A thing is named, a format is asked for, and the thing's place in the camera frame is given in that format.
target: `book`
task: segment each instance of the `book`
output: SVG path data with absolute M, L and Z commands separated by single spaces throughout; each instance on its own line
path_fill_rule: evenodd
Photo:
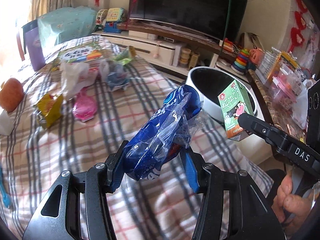
M 60 81 L 61 79 L 60 65 L 62 61 L 67 63 L 86 62 L 90 65 L 90 68 L 95 68 L 99 67 L 100 62 L 105 57 L 105 49 L 102 49 L 101 46 L 94 41 L 62 50 L 52 63 L 51 75 L 53 81 Z

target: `toy cash register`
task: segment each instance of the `toy cash register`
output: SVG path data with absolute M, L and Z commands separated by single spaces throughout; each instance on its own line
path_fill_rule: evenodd
M 104 32 L 106 33 L 121 33 L 117 28 L 118 23 L 125 22 L 127 11 L 123 8 L 111 8 L 108 11 Z

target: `human hand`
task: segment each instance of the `human hand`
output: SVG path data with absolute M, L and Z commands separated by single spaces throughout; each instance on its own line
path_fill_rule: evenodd
M 278 188 L 277 195 L 273 200 L 272 209 L 276 214 L 280 223 L 284 222 L 285 208 L 288 212 L 296 216 L 292 221 L 288 221 L 288 226 L 284 229 L 287 236 L 293 235 L 303 224 L 310 213 L 312 203 L 315 198 L 314 190 L 311 191 L 308 198 L 302 198 L 298 195 L 291 194 L 292 192 L 292 178 L 291 171 L 284 177 L 281 185 Z

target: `cable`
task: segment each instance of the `cable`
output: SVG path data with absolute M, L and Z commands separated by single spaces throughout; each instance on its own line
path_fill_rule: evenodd
M 226 20 L 226 27 L 224 28 L 222 46 L 221 46 L 221 49 L 220 49 L 218 58 L 221 56 L 221 53 L 222 53 L 222 51 L 223 51 L 223 46 L 224 46 L 224 39 L 225 39 L 226 36 L 227 36 L 227 30 L 228 30 L 228 25 L 229 25 L 229 20 L 230 20 L 231 1 L 232 1 L 232 0 L 229 0 L 229 4 L 228 4 L 228 14 L 227 14 L 227 20 Z
M 233 44 L 233 50 L 235 51 L 236 54 L 240 52 L 240 49 L 235 44 Z

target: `white bowl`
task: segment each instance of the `white bowl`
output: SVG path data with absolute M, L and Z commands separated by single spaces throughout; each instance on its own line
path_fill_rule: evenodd
M 232 76 L 231 74 L 211 67 L 196 67 L 189 71 L 186 85 L 192 86 L 197 90 L 199 95 L 204 98 L 203 109 L 214 119 L 224 123 L 222 110 L 219 105 L 218 95 L 225 90 L 225 88 L 231 84 L 231 82 L 236 79 L 241 83 L 249 95 L 251 96 L 254 106 L 252 107 L 253 113 L 257 114 L 257 101 L 255 96 L 249 91 L 249 89 L 241 82 L 238 78 Z

